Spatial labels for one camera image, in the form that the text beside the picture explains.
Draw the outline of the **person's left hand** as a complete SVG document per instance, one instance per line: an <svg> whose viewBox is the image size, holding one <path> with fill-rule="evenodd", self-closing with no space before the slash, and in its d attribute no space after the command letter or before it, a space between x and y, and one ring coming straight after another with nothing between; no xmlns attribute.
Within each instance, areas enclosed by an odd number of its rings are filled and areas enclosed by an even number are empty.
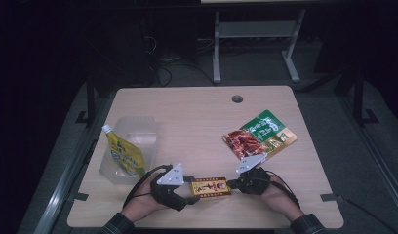
<svg viewBox="0 0 398 234"><path fill-rule="evenodd" d="M149 184L142 185L135 193L128 204L122 209L121 214L131 222L137 222L147 216L166 209L166 206L159 204L150 195Z"/></svg>

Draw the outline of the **white metal table frame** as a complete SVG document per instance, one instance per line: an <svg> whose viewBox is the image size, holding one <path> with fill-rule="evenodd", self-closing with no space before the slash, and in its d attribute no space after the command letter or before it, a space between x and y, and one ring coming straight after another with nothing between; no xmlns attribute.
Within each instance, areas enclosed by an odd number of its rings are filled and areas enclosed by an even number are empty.
<svg viewBox="0 0 398 234"><path fill-rule="evenodd" d="M290 43L288 48L282 51L282 58L291 80L294 83L298 83L300 78L292 60L292 54L299 37L304 16L305 9L301 9L295 20L227 22L221 21L219 19L219 12L216 12L214 27L213 81L215 83L221 82L219 62L220 39L285 37L290 39Z"/></svg>

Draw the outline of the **small red yellow box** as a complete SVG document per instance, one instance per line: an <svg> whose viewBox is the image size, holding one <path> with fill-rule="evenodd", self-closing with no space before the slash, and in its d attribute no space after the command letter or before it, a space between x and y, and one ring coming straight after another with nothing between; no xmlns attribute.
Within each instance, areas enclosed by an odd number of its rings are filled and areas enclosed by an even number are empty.
<svg viewBox="0 0 398 234"><path fill-rule="evenodd" d="M194 178L190 187L193 195L200 199L221 198L231 194L225 177Z"/></svg>

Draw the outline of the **black metal stand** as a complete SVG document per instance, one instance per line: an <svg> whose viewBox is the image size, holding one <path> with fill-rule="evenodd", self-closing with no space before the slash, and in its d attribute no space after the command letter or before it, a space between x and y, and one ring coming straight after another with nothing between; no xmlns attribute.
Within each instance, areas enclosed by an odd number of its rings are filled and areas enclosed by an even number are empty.
<svg viewBox="0 0 398 234"><path fill-rule="evenodd" d="M87 128L92 126L96 116L95 86L92 73L86 77L87 90L87 110L81 111L76 119L76 123L84 123Z"/></svg>
<svg viewBox="0 0 398 234"><path fill-rule="evenodd" d="M378 124L379 120L372 109L363 108L364 77L360 67L354 77L353 117L360 127Z"/></svg>

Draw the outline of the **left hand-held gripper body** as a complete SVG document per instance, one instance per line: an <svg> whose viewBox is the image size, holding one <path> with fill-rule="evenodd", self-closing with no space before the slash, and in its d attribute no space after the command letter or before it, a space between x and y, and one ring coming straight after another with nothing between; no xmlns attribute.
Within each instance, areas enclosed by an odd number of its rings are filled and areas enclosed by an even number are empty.
<svg viewBox="0 0 398 234"><path fill-rule="evenodd" d="M151 181L151 195L157 203L180 212L187 205L187 200L175 190L183 185L182 164L167 165L166 170Z"/></svg>

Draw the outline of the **clear plastic container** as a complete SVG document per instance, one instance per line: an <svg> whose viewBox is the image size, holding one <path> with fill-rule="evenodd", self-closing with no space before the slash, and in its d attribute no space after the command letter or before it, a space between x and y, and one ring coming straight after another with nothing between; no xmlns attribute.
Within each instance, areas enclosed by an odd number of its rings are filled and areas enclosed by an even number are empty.
<svg viewBox="0 0 398 234"><path fill-rule="evenodd" d="M158 143L158 124L155 119L151 116L124 116L110 127L116 135L141 150L145 162L145 173L150 171L153 168ZM113 184L119 185L134 185L141 179L141 177L130 176L122 171L111 157L108 142L99 173Z"/></svg>

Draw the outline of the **yellow spout pouch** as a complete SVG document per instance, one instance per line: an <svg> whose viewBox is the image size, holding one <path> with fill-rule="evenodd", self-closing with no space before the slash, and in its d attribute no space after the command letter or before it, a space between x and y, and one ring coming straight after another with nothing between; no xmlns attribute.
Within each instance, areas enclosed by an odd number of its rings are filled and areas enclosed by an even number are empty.
<svg viewBox="0 0 398 234"><path fill-rule="evenodd" d="M132 143L116 135L109 125L102 127L111 157L128 176L142 177L145 175L145 162L141 150Z"/></svg>

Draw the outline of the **green red food pouch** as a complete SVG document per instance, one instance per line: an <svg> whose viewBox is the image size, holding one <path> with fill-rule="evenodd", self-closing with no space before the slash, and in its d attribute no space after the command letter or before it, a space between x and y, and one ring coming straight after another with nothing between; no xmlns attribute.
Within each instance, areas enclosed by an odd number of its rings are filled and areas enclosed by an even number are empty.
<svg viewBox="0 0 398 234"><path fill-rule="evenodd" d="M270 159L296 141L297 136L272 112L264 110L239 130L224 135L222 139L239 160L262 153Z"/></svg>

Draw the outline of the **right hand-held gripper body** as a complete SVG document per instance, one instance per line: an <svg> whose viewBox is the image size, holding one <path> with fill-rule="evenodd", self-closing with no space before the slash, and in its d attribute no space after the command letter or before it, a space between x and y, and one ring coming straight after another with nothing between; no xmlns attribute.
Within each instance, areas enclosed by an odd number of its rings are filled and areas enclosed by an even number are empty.
<svg viewBox="0 0 398 234"><path fill-rule="evenodd" d="M260 166L266 161L266 156L266 153L261 153L240 161L236 185L242 193L261 195L268 188L270 175Z"/></svg>

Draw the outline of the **aluminium floor rail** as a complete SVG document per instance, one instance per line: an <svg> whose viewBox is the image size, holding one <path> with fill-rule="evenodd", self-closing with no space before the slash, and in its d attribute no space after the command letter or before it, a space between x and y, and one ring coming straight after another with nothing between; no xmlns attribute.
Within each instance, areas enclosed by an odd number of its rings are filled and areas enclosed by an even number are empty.
<svg viewBox="0 0 398 234"><path fill-rule="evenodd" d="M366 130L367 125L379 123L377 116L372 109L366 109L365 112L360 112L360 118L357 118L354 105L350 103L347 97L339 97L338 102L342 106L345 114L350 118L350 123L355 129L357 135L361 138L363 144L370 152L378 173L398 208L398 179L389 168L382 152L373 141L372 136Z"/></svg>
<svg viewBox="0 0 398 234"><path fill-rule="evenodd" d="M30 206L37 214L30 234L52 234L71 189L89 163L114 96L95 97L96 116L89 128L76 123L79 113L87 110L87 97L73 101L34 194L36 204Z"/></svg>

